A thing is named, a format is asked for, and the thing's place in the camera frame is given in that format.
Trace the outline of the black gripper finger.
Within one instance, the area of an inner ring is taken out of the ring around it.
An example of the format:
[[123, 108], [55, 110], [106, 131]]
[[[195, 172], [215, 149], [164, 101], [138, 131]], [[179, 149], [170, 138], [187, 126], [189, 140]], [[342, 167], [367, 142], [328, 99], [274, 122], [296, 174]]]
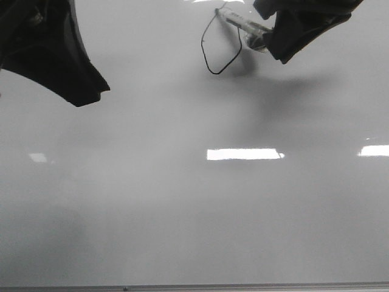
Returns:
[[362, 3], [358, 1], [262, 0], [253, 7], [262, 17], [275, 15], [270, 32], [263, 36], [264, 44], [274, 59], [286, 64], [317, 37], [348, 21]]
[[76, 107], [110, 90], [87, 55], [75, 1], [1, 1], [1, 69]]

